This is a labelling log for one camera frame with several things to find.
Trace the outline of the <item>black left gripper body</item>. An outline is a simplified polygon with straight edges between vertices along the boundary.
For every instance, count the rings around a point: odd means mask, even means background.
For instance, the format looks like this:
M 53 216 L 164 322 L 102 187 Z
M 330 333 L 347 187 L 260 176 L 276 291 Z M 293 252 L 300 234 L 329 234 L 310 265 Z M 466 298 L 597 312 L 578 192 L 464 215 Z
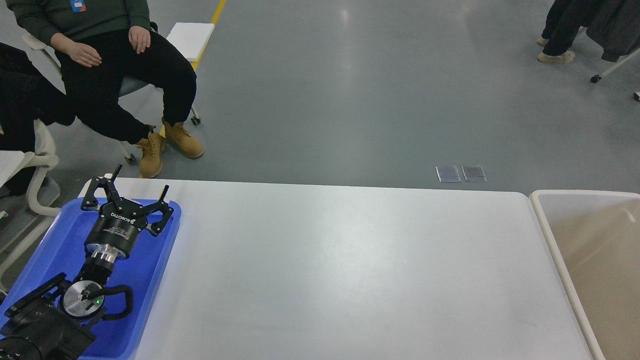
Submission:
M 133 252 L 147 217 L 154 212 L 151 205 L 123 199 L 121 205 L 113 201 L 98 206 L 98 201 L 84 200 L 83 210 L 98 211 L 98 218 L 84 241 L 86 257 L 105 261 L 126 260 Z

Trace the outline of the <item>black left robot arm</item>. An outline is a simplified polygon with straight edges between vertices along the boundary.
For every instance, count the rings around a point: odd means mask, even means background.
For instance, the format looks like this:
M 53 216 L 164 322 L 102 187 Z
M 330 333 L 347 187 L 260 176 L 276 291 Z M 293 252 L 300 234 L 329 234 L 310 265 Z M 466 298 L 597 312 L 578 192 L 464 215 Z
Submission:
M 95 177 L 57 215 L 1 310 L 3 360 L 121 359 L 139 340 L 173 246 L 179 207 L 128 199 Z

